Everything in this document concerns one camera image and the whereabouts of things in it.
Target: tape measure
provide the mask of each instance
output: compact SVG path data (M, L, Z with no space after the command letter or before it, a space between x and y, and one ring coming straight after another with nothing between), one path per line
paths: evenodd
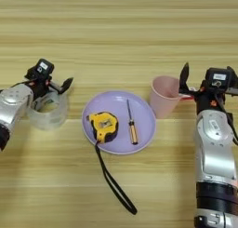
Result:
M93 127L96 141L100 143L113 141L117 135L119 123L115 115L107 112L90 114L87 118Z
M119 128L117 117L111 113L102 112L98 114L90 114L86 117L86 119L91 123L93 128L94 138L97 141L95 144L95 150L99 157L101 169L106 182L108 182L113 193L121 204L133 215L136 215L138 212L136 207L107 169L101 157L100 148L98 147L99 143L110 142L116 138Z

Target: screwdriver handle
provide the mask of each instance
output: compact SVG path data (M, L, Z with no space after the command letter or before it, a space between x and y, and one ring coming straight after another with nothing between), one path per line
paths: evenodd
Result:
M137 133L137 130L135 127L135 122L133 120L130 120L129 128L130 128L131 143L136 145L136 144L138 144L138 133Z

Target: screwdriver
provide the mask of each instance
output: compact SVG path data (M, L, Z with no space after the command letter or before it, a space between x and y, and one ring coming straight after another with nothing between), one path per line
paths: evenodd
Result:
M129 100L127 100L126 102L127 102L127 109L128 109L128 113L129 113L129 119L130 119L129 120L129 129L130 129L131 143L136 145L136 144L138 144L138 134L137 134L137 130L135 127L135 122L131 116Z

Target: black wire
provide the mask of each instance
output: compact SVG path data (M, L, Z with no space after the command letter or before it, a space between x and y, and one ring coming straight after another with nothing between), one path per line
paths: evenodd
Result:
M122 190L122 188L119 186L119 184L116 182L116 180L112 177L109 170L106 168L106 165L104 164L104 161L100 154L100 148L98 147L99 141L95 144L95 150L99 157L101 169L104 175L104 178L106 182L108 182L109 186L111 187L113 193L117 197L117 199L122 203L122 205L133 215L136 215L138 213L136 207L131 202L129 197L125 194L125 192Z
M233 142L234 144L236 144L238 146L238 135L237 135L237 132L236 132L236 129L234 127L234 124L233 124L233 121L231 119L231 117L229 116L229 114L227 113L226 109L224 108L223 104L220 102L220 100L218 99L218 94L215 93L214 94L215 96L215 99L218 103L218 106L220 107L221 111L227 115L227 119L228 119L228 124L230 125L232 131L233 131L233 134L234 134L234 139L233 139Z

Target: cable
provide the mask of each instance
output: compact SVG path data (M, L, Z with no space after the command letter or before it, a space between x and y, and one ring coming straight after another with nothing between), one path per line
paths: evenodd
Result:
M233 134L234 134L234 139L233 139L233 142L234 144L236 144L238 146L238 135L237 135L237 132L236 132L236 129L234 127L234 124L233 124L233 121L231 119L231 117L228 115L226 109L224 108L223 104L220 102L220 100L218 99L218 94L215 93L214 94L214 97L218 103L218 106L220 107L221 111L227 115L227 119L228 119L228 124L230 125L232 131L233 131Z

